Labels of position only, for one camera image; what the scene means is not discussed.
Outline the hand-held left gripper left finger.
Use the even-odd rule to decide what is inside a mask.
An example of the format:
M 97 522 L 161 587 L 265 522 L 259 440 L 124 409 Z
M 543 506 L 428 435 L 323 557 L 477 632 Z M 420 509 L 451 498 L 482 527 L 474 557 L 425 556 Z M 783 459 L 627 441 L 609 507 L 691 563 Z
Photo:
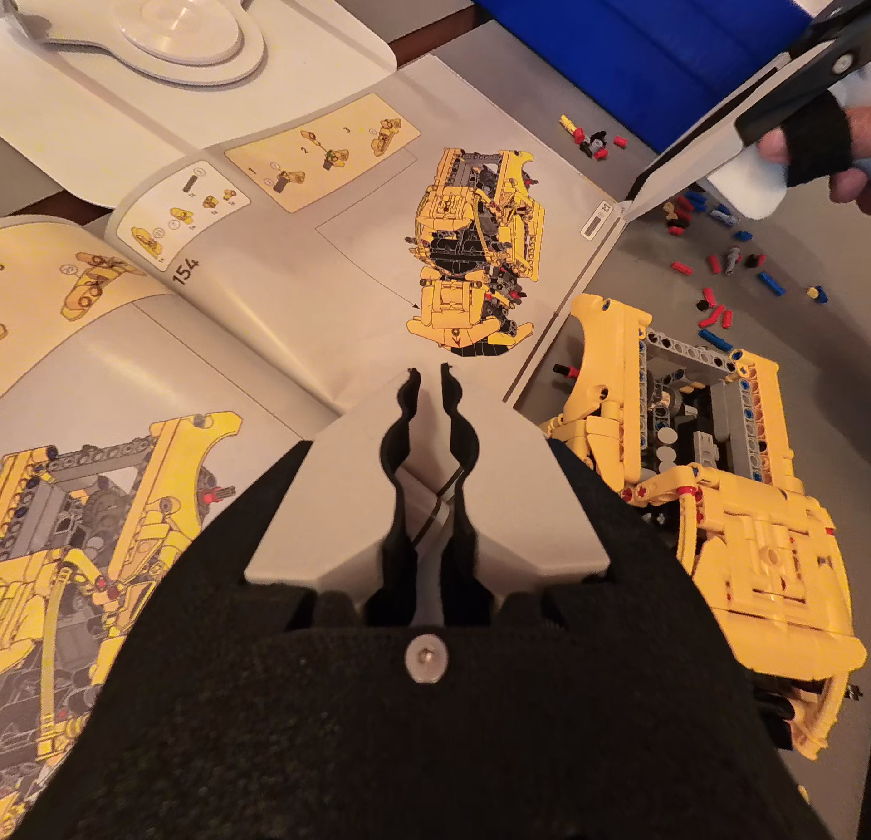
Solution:
M 248 562 L 255 585 L 345 595 L 374 626 L 416 614 L 426 488 L 405 468 L 421 375 L 401 371 L 320 432 Z

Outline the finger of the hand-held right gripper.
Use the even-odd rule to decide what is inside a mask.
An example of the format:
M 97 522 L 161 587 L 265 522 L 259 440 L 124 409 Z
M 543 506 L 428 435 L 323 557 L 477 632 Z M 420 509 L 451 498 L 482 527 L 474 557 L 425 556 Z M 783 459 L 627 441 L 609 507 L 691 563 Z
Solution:
M 826 90 L 826 41 L 797 56 L 778 54 L 637 176 L 623 220 L 636 220 L 693 182 L 741 216 L 770 216 L 787 195 L 787 166 L 762 159 L 757 144 Z

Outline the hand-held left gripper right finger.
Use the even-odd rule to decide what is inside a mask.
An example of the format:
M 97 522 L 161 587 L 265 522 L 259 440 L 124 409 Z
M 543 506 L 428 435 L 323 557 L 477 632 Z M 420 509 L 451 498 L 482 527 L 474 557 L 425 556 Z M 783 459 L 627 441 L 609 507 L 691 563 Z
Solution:
M 609 556 L 545 434 L 459 366 L 441 366 L 458 465 L 439 570 L 447 626 L 487 626 L 514 594 L 600 578 Z

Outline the instruction booklet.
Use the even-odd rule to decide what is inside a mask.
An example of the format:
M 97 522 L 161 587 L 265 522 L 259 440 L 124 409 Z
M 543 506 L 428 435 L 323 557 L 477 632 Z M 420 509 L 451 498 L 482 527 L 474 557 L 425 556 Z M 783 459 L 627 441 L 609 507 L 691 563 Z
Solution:
M 441 60 L 2 222 L 2 838 L 202 532 L 402 368 L 519 396 L 614 199 Z

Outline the yellow brick toy car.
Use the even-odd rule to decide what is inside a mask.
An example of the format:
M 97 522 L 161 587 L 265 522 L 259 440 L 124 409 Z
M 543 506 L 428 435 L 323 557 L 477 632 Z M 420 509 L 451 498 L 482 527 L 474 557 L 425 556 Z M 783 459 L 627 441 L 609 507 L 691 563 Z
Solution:
M 866 661 L 827 510 L 805 492 L 778 364 L 684 343 L 651 316 L 582 294 L 579 367 L 540 424 L 659 528 L 750 678 L 775 745 L 815 760 Z

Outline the grey desk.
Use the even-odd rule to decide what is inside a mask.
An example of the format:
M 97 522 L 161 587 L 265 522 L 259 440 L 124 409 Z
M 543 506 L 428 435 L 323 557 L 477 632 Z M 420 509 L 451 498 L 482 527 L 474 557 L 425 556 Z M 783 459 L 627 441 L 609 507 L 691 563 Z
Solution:
M 471 5 L 470 0 L 334 1 L 387 45 Z M 626 134 L 610 114 L 492 19 L 431 53 L 578 170 L 582 165 L 558 140 L 554 118 L 582 114 L 609 134 Z M 17 197 L 28 205 L 59 189 L 57 181 L 2 138 L 6 210 Z M 839 316 L 833 334 L 818 338 L 808 354 L 764 327 L 762 344 L 766 356 L 780 366 L 797 471 L 838 526 L 858 633 L 869 649 L 869 218 L 829 204 L 820 181 L 791 191 L 779 209 L 833 282 Z M 819 760 L 784 755 L 835 838 L 869 838 L 869 803 L 863 803 L 869 660 L 855 677 L 864 699 L 842 709 Z

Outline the brown desk divider strip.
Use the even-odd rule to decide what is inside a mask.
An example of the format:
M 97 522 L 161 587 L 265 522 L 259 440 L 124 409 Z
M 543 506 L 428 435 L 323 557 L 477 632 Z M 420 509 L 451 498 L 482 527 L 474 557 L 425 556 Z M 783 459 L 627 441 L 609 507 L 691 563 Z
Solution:
M 492 15 L 480 5 L 470 5 L 445 18 L 409 32 L 388 45 L 397 58 L 398 66 L 404 66 L 419 57 L 434 52 L 473 29 L 486 24 Z M 96 221 L 113 209 L 85 201 L 65 189 L 46 195 L 28 205 L 22 197 L 12 199 L 12 208 L 2 210 L 2 216 L 26 214 L 49 215 L 85 225 Z

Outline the person's right hand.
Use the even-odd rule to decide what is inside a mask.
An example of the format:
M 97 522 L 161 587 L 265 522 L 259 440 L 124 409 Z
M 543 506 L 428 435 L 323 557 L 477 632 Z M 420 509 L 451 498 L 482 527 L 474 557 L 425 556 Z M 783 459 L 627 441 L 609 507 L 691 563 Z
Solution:
M 846 109 L 852 136 L 852 154 L 855 159 L 870 158 L 870 106 Z M 790 162 L 788 143 L 781 128 L 766 133 L 758 142 L 762 159 L 787 165 Z M 854 204 L 863 214 L 870 215 L 869 178 L 863 170 L 851 167 L 829 176 L 829 199 L 834 204 Z

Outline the blue storage bin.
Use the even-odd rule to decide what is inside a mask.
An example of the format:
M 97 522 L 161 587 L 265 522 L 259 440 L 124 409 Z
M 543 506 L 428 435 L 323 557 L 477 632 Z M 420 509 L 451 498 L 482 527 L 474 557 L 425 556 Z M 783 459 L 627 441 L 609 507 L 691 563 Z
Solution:
M 472 0 L 662 152 L 812 16 L 793 0 Z

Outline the scattered small coloured pins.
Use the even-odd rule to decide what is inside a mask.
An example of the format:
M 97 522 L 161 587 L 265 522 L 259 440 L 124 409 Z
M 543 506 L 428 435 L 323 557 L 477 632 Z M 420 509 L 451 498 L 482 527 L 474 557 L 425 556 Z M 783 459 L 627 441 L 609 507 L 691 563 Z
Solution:
M 618 237 L 579 293 L 622 302 L 669 336 L 714 349 L 767 355 L 762 327 L 803 353 L 833 334 L 833 282 L 780 209 L 762 221 L 742 216 L 710 184 L 690 182 L 674 162 L 671 188 L 640 212 L 626 208 Z

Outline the white folding stand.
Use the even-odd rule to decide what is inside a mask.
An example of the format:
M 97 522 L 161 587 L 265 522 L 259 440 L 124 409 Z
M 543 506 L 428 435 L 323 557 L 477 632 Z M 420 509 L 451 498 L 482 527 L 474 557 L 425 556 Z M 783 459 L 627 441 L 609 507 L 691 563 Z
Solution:
M 177 159 L 396 68 L 334 0 L 2 0 L 2 138 L 115 207 Z

